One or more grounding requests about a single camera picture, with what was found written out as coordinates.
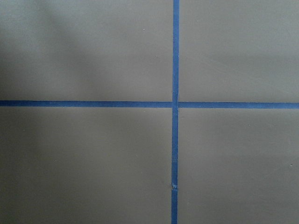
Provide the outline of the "blue tape grid lines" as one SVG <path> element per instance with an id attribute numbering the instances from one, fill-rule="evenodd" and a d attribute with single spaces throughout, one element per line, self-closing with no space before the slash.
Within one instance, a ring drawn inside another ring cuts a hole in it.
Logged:
<path id="1" fill-rule="evenodd" d="M 180 2 L 173 1 L 172 100 L 171 101 L 69 101 L 69 100 L 1 100 L 2 107 L 82 107 L 82 108 L 170 108 L 171 127 L 171 223 L 178 223 L 178 124 L 179 109 L 292 109 L 290 102 L 192 102 L 179 100 L 179 17 Z"/>

